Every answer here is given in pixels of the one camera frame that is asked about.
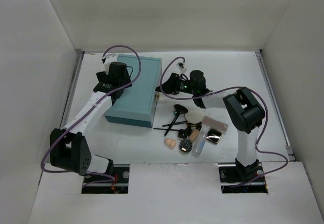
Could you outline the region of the teal makeup organizer box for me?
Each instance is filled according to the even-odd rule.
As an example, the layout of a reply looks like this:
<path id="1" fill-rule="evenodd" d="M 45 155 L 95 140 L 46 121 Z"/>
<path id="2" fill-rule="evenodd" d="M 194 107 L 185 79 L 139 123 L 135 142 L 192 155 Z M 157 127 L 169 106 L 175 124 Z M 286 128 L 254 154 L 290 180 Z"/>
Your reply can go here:
<path id="1" fill-rule="evenodd" d="M 155 89 L 161 77 L 161 59 L 141 56 L 140 60 L 139 77 L 105 113 L 110 123 L 153 127 L 158 102 Z"/>

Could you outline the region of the beige foundation bottle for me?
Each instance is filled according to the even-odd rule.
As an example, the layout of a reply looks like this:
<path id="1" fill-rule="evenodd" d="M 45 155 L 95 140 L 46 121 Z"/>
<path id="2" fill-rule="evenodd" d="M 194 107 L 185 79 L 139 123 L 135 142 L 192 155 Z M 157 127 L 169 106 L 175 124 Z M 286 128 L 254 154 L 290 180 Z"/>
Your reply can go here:
<path id="1" fill-rule="evenodd" d="M 191 143 L 194 143 L 194 141 L 197 139 L 197 137 L 199 136 L 200 131 L 198 129 L 194 129 L 191 134 L 189 135 L 189 137 L 187 138 Z"/>

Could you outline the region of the clear bottle blue label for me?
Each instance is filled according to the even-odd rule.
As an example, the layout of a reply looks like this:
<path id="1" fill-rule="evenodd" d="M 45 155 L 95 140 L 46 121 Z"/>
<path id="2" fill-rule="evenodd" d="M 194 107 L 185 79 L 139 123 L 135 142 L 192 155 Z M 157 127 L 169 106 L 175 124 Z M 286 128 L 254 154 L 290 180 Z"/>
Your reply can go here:
<path id="1" fill-rule="evenodd" d="M 195 157 L 199 157 L 201 155 L 201 152 L 204 148 L 204 145 L 205 145 L 205 142 L 206 142 L 206 139 L 207 139 L 207 130 L 202 130 L 197 139 L 195 140 L 195 143 L 194 143 L 194 146 L 193 146 L 193 149 L 192 149 L 192 154 L 195 156 Z"/>

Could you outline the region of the black round gecomo compact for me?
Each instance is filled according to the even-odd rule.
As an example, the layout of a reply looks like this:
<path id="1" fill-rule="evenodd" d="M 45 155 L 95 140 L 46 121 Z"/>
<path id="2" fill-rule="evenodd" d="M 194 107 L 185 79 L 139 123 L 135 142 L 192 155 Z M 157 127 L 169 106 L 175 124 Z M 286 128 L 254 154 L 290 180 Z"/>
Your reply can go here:
<path id="1" fill-rule="evenodd" d="M 192 151 L 193 143 L 189 139 L 183 139 L 179 143 L 179 150 L 182 154 L 188 154 Z"/>

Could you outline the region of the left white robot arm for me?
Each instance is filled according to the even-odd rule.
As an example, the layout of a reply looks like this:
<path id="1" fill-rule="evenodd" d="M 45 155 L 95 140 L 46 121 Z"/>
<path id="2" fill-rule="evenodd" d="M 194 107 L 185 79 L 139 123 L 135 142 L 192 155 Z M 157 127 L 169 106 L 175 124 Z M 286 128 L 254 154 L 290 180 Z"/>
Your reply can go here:
<path id="1" fill-rule="evenodd" d="M 74 119 L 62 129 L 51 132 L 50 163 L 79 175 L 95 173 L 101 182 L 107 183 L 113 179 L 112 161 L 92 154 L 86 135 L 122 96 L 125 88 L 131 86 L 131 78 L 125 63 L 111 62 L 108 71 L 97 73 L 97 79 L 89 100 Z"/>

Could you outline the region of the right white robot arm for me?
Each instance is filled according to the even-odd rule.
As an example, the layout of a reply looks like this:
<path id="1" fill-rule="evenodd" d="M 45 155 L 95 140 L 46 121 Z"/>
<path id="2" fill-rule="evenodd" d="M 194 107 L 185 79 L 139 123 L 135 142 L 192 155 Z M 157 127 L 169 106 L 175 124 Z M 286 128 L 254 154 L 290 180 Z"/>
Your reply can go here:
<path id="1" fill-rule="evenodd" d="M 246 182 L 257 176 L 260 170 L 256 146 L 259 128 L 267 119 L 267 108 L 260 105 L 253 92 L 247 87 L 234 87 L 212 92 L 206 86 L 206 79 L 200 70 L 193 70 L 189 78 L 172 73 L 166 82 L 156 87 L 157 92 L 176 99 L 180 92 L 190 94 L 197 107 L 226 109 L 232 124 L 238 132 L 238 153 L 235 166 L 221 168 L 226 176 L 224 182 Z"/>

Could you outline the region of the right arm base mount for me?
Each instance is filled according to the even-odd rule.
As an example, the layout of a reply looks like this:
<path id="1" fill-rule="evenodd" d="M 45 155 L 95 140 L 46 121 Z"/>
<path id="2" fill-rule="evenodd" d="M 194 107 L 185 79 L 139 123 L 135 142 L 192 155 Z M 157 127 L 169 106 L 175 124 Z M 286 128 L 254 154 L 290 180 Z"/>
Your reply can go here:
<path id="1" fill-rule="evenodd" d="M 250 181 L 255 177 L 263 174 L 261 164 L 252 174 L 241 177 L 237 173 L 235 164 L 222 164 L 218 166 L 221 192 L 223 194 L 267 194 L 267 184 L 265 177 L 260 177 L 254 181 Z"/>

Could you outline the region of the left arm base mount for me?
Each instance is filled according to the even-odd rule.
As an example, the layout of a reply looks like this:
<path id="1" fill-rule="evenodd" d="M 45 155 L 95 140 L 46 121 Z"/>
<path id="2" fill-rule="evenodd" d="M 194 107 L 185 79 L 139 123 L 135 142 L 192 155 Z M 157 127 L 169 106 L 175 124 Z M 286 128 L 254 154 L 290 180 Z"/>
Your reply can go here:
<path id="1" fill-rule="evenodd" d="M 114 165 L 111 177 L 86 175 L 82 194 L 127 194 L 129 192 L 130 165 Z"/>

